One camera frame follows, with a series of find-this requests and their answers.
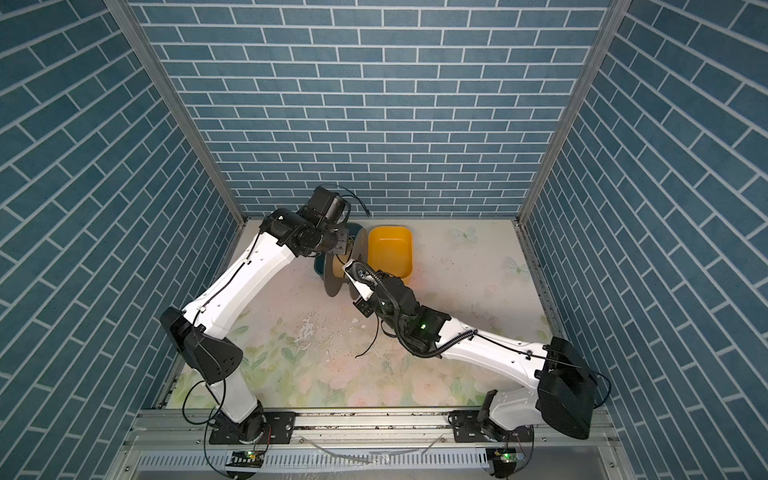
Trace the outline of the dark grey perforated spool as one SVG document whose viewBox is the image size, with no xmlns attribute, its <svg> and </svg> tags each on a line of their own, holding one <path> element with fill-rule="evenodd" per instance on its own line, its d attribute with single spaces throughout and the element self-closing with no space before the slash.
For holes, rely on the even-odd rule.
<svg viewBox="0 0 768 480">
<path fill-rule="evenodd" d="M 368 258 L 368 230 L 360 224 L 348 226 L 347 247 L 341 254 L 326 254 L 323 260 L 323 284 L 325 292 L 335 297 L 343 286 L 350 288 L 352 299 L 356 299 L 357 290 L 350 286 L 345 267 L 353 260 L 366 262 Z"/>
</svg>

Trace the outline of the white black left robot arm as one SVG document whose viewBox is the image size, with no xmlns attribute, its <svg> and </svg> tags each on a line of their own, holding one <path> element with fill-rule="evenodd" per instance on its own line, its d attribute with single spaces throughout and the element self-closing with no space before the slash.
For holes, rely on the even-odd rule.
<svg viewBox="0 0 768 480">
<path fill-rule="evenodd" d="M 266 419 L 241 372 L 243 351 L 227 335 L 245 307 L 293 260 L 345 253 L 350 212 L 342 195 L 316 187 L 298 211 L 279 208 L 267 215 L 244 252 L 205 292 L 161 315 L 177 352 L 217 402 L 210 420 L 231 428 L 237 442 L 260 439 Z"/>
</svg>

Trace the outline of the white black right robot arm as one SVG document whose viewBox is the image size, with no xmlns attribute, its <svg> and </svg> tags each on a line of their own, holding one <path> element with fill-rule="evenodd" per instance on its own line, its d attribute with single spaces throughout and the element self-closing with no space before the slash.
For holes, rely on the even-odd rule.
<svg viewBox="0 0 768 480">
<path fill-rule="evenodd" d="M 598 374 L 569 341 L 523 342 L 474 328 L 421 304 L 400 278 L 360 260 L 348 261 L 344 272 L 359 293 L 356 308 L 388 325 L 409 354 L 464 361 L 517 383 L 515 390 L 486 394 L 475 418 L 484 437 L 502 441 L 520 427 L 546 424 L 570 438 L 589 438 Z"/>
</svg>

